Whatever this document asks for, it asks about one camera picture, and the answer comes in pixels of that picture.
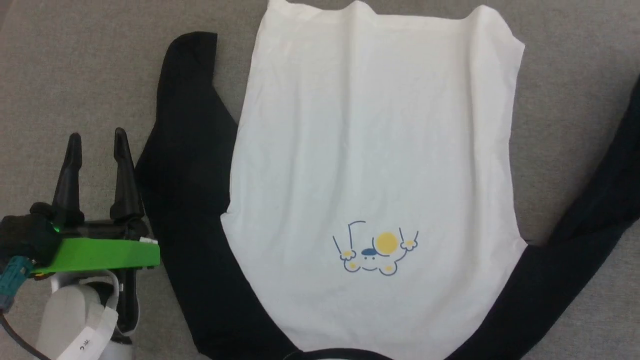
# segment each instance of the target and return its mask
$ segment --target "yellow circle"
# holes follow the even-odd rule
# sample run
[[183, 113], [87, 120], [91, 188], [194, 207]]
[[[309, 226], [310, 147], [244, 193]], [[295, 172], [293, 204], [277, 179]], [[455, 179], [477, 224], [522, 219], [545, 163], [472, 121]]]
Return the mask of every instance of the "yellow circle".
[[398, 248], [398, 239], [392, 233], [382, 233], [376, 239], [376, 251], [383, 255], [391, 255]]

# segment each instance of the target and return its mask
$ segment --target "teal connector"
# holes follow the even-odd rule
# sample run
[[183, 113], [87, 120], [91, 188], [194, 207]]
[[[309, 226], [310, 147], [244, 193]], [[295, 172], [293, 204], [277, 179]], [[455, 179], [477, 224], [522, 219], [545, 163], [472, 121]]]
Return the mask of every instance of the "teal connector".
[[0, 313], [8, 313], [18, 289], [28, 279], [33, 270], [31, 260], [24, 256], [14, 256], [0, 275]]

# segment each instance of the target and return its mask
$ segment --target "white fabric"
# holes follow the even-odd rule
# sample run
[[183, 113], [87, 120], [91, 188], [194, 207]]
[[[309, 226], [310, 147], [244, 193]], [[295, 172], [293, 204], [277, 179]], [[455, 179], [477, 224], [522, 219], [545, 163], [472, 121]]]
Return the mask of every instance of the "white fabric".
[[523, 50], [486, 6], [270, 1], [222, 221], [295, 345], [439, 360], [478, 328], [525, 248], [508, 154]]

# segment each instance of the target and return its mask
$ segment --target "gray fabric surface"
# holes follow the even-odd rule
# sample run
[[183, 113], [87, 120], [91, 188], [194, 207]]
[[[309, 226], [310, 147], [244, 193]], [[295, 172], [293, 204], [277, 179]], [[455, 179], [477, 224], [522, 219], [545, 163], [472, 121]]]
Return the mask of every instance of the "gray fabric surface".
[[[304, 2], [338, 9], [350, 0]], [[527, 45], [511, 163], [522, 235], [544, 239], [611, 141], [640, 72], [640, 1], [366, 2], [378, 13], [452, 18], [485, 3]], [[183, 33], [220, 35], [214, 85], [238, 119], [265, 8], [266, 0], [16, 1], [0, 31], [0, 216], [51, 200], [67, 136], [79, 131], [83, 211], [106, 217], [115, 188], [113, 131], [127, 130], [137, 158], [154, 123], [164, 52]], [[640, 359], [639, 239], [636, 225], [529, 360]], [[139, 278], [138, 358], [196, 359], [164, 270]], [[29, 341], [48, 291], [46, 282], [27, 283], [8, 316]], [[30, 359], [3, 333], [0, 348], [3, 359]]]

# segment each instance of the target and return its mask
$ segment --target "printed graphic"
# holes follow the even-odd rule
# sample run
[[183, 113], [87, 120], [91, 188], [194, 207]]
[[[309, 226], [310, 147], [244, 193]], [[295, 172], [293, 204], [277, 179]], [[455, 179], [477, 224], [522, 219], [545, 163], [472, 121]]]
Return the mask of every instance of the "printed graphic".
[[398, 269], [397, 262], [404, 259], [407, 252], [413, 251], [418, 246], [418, 231], [415, 236], [405, 238], [402, 229], [398, 227], [397, 232], [381, 233], [377, 237], [373, 236], [369, 243], [368, 237], [359, 239], [354, 236], [354, 230], [360, 224], [366, 222], [359, 220], [347, 225], [349, 230], [349, 249], [340, 249], [338, 240], [333, 236], [333, 243], [340, 253], [345, 270], [357, 272], [360, 269], [366, 271], [380, 271], [381, 274], [391, 276]]

